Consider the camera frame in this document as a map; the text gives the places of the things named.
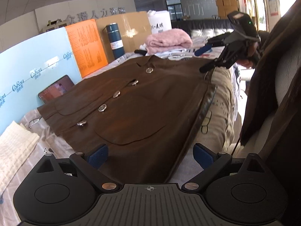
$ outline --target orange paper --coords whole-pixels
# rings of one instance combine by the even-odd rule
[[[94,19],[65,28],[82,77],[108,64]]]

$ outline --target blue board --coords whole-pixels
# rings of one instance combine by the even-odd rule
[[[30,38],[0,53],[0,134],[43,103],[38,93],[68,75],[81,75],[65,28]]]

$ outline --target smartphone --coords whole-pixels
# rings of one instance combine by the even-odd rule
[[[65,94],[73,86],[74,83],[71,81],[70,77],[65,75],[41,91],[38,96],[46,104],[49,101]]]

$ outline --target pink towel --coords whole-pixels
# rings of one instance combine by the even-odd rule
[[[190,36],[181,29],[171,29],[162,33],[151,34],[146,38],[145,43],[149,54],[192,46]]]

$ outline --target blue thermos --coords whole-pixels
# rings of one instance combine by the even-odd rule
[[[124,55],[124,48],[117,23],[112,23],[106,26],[109,41],[115,59]]]

